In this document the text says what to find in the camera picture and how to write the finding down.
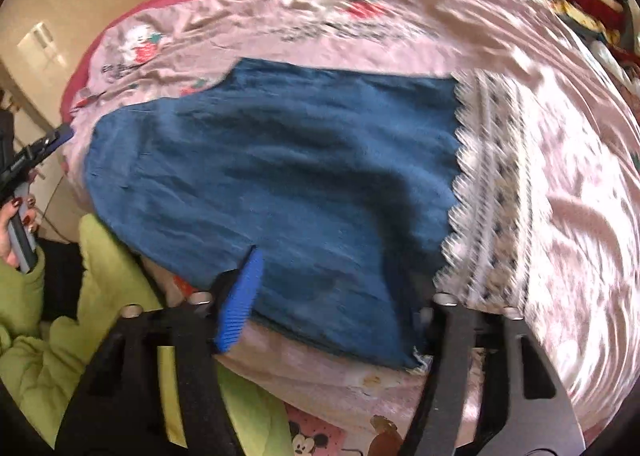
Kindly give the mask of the green fleece sleeve forearm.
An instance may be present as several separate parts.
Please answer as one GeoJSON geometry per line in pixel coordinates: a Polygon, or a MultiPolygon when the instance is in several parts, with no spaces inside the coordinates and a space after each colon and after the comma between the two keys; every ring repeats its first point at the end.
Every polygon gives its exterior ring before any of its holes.
{"type": "Polygon", "coordinates": [[[0,320],[1,346],[5,349],[21,336],[37,337],[43,309],[44,267],[46,258],[37,247],[38,261],[32,272],[23,274],[1,262],[0,320]]]}

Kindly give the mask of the left hand red nails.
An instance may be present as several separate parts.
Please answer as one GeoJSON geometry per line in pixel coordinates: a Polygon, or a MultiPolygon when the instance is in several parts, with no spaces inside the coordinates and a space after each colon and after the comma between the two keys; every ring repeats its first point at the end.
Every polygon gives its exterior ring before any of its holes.
{"type": "Polygon", "coordinates": [[[6,232],[17,268],[23,274],[32,272],[38,261],[35,236],[30,230],[35,223],[34,212],[29,205],[30,182],[32,168],[21,173],[6,171],[1,176],[1,205],[10,204],[14,209],[6,224],[6,232]]]}

